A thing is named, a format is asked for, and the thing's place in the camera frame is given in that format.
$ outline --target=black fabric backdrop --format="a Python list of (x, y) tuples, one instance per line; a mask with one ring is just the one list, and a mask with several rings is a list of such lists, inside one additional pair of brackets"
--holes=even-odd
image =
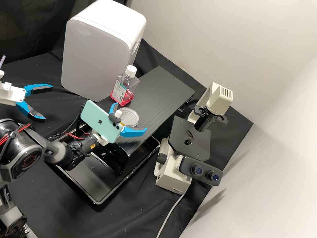
[[(27, 102), (47, 117), (44, 124), (33, 123), (44, 136), (61, 131), (76, 116), (86, 101), (65, 90), (60, 83), (62, 50), (20, 60), (3, 66), (6, 80), (15, 86), (31, 83), (50, 83), (50, 93), (32, 95)], [(205, 88), (163, 55), (142, 40), (135, 65), (139, 74), (157, 65), (193, 88), (193, 102), (201, 97)], [(13, 118), (26, 123), (28, 118), (16, 108), (0, 105), (0, 118)], [(210, 164), (223, 169), (234, 153), (252, 122), (232, 107), (226, 113), (229, 124), (212, 125), (212, 151)], [(157, 139), (167, 136), (172, 117), (155, 133)], [(155, 237), (168, 211), (179, 195), (155, 186), (153, 155), (112, 197), (103, 205), (94, 206), (81, 193), (77, 193), (68, 181), (63, 181), (43, 161), (38, 162), (21, 179), (10, 186), (19, 208), (28, 216), (28, 223), (38, 237)], [(186, 195), (175, 208), (161, 237), (178, 237), (196, 212), (210, 187), (192, 181)]]
[[(67, 20), (96, 0), (2, 0), (0, 56), (6, 63), (63, 45)], [(126, 4), (125, 0), (116, 2)]]

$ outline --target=mint green phone case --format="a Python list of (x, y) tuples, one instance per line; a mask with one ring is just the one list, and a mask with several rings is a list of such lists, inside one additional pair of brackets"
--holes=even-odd
[(120, 123), (113, 126), (113, 122), (109, 119), (109, 114), (90, 100), (86, 102), (80, 118), (106, 138), (109, 143), (116, 142), (122, 129)]

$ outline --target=petri dish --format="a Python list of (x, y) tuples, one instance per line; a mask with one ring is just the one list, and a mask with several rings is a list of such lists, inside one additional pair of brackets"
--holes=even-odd
[(135, 127), (139, 122), (139, 115), (133, 109), (128, 107), (119, 108), (121, 114), (121, 124), (125, 127)]

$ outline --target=microscope stage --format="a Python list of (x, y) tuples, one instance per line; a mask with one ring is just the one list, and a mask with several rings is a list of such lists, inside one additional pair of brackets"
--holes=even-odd
[(199, 132), (194, 126), (195, 124), (175, 116), (168, 143), (178, 154), (206, 161), (210, 157), (211, 132), (208, 129)]

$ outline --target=white bottle cap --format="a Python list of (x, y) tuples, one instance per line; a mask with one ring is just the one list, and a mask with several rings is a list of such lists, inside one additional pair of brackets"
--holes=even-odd
[(129, 77), (134, 77), (136, 74), (136, 67), (134, 67), (133, 65), (128, 65), (125, 74)]
[(115, 112), (115, 117), (120, 118), (120, 117), (121, 117), (121, 114), (122, 114), (122, 111), (117, 110), (117, 111)]

